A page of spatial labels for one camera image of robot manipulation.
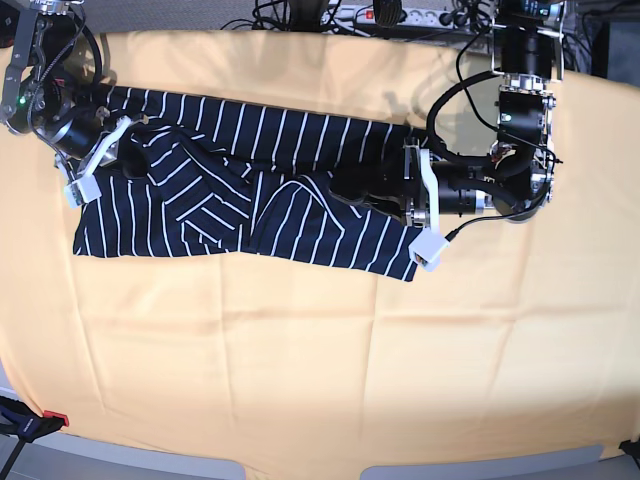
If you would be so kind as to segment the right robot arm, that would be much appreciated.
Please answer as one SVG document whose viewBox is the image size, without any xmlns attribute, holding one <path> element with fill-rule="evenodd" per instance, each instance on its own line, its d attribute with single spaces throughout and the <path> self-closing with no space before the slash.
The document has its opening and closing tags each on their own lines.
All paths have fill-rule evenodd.
<svg viewBox="0 0 640 480">
<path fill-rule="evenodd" d="M 4 73 L 1 122 L 14 135 L 35 135 L 73 181 L 99 168 L 128 179 L 147 173 L 144 157 L 118 127 L 147 123 L 142 113 L 115 115 L 97 95 L 103 59 L 80 1 L 1 4 L 1 46 L 11 52 Z"/>
</svg>

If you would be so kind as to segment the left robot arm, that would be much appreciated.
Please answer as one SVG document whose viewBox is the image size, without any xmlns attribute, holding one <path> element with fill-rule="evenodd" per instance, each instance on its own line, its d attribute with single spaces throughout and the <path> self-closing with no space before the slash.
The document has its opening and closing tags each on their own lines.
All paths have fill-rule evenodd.
<svg viewBox="0 0 640 480">
<path fill-rule="evenodd" d="M 441 215 L 480 215 L 488 209 L 523 222 L 551 198 L 554 168 L 549 88 L 564 74 L 563 1 L 456 1 L 450 10 L 409 9 L 399 1 L 375 1 L 347 14 L 358 35 L 430 40 L 451 34 L 484 42 L 488 70 L 442 94 L 426 118 L 423 140 L 408 138 L 403 153 L 376 167 L 343 167 L 331 181 L 332 196 L 364 206 L 406 226 L 435 229 Z M 496 139 L 483 155 L 451 151 L 436 132 L 441 109 L 459 93 L 500 80 Z"/>
</svg>

